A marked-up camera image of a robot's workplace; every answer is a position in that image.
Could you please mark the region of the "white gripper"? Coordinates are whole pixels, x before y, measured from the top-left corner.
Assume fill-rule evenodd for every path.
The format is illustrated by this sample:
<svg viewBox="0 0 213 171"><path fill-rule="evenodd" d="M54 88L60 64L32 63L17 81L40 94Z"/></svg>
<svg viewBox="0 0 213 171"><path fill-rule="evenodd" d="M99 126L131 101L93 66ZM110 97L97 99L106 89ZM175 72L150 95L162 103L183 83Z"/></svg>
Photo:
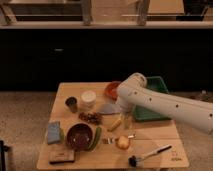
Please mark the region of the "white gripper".
<svg viewBox="0 0 213 171"><path fill-rule="evenodd" d="M131 112L133 110L134 105L120 97L117 98L116 105L120 108L120 111L122 112L122 113L120 113L120 120L121 120L122 128L130 129L131 124L132 124L132 118L131 118L131 114L129 112Z"/></svg>

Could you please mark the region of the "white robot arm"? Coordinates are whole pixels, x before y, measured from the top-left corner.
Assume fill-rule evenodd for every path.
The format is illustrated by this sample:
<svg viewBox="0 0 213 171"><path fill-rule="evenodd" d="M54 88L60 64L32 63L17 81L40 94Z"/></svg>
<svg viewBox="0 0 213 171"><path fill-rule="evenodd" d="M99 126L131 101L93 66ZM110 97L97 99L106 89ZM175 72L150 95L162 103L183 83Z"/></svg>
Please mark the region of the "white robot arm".
<svg viewBox="0 0 213 171"><path fill-rule="evenodd" d="M213 103L147 89L147 78L133 73L117 88L117 105L123 113L141 106L213 135Z"/></svg>

